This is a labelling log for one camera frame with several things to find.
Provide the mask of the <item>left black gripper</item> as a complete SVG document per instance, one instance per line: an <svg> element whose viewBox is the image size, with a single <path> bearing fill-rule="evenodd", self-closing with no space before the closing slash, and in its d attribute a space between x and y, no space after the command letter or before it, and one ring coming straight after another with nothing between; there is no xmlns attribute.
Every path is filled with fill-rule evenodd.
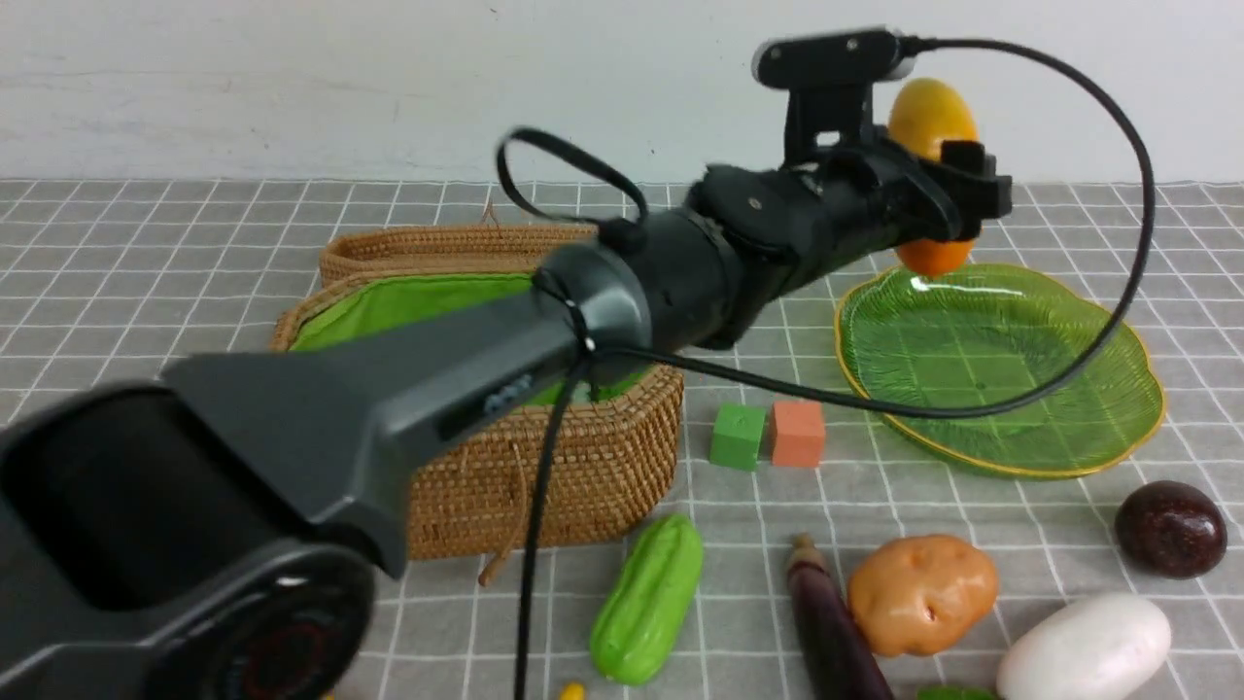
<svg viewBox="0 0 1244 700"><path fill-rule="evenodd" d="M778 169L791 228L792 269L780 291L929 237L973 242L984 223L1013 214L1013 177L982 142L945 139L921 162L889 140L831 147Z"/></svg>

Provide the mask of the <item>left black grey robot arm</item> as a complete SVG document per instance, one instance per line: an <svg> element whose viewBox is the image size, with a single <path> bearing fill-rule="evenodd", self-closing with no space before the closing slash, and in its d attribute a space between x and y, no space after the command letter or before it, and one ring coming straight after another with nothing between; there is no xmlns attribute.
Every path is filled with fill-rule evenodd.
<svg viewBox="0 0 1244 700"><path fill-rule="evenodd" d="M537 390L733 344L765 305L904 242L1013 211L977 142L883 132L778 172L712 165L683 204L569 142L634 219L529 288L311 353L190 356L2 431L5 699L317 699L360 652L374 569L407 564L412 474Z"/></svg>

